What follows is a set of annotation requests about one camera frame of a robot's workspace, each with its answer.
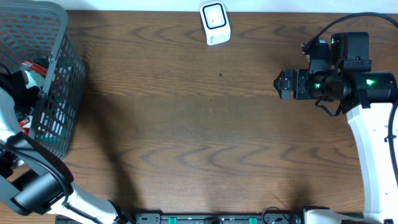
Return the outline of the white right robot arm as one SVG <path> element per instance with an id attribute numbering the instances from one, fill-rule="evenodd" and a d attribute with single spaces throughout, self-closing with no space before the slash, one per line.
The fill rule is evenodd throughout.
<path id="1" fill-rule="evenodd" d="M 397 82 L 388 72 L 283 70 L 274 80 L 283 100 L 339 101 L 358 149 L 364 187 L 362 218 L 311 208 L 303 223 L 397 223 Z"/>

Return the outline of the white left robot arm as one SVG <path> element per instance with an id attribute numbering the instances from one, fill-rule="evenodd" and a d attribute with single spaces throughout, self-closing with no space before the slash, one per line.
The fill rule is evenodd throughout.
<path id="1" fill-rule="evenodd" d="M 110 200 L 74 183 L 66 165 L 25 134 L 15 112 L 29 89 L 23 75 L 1 73 L 1 201 L 20 215 L 52 214 L 77 223 L 135 223 Z"/>

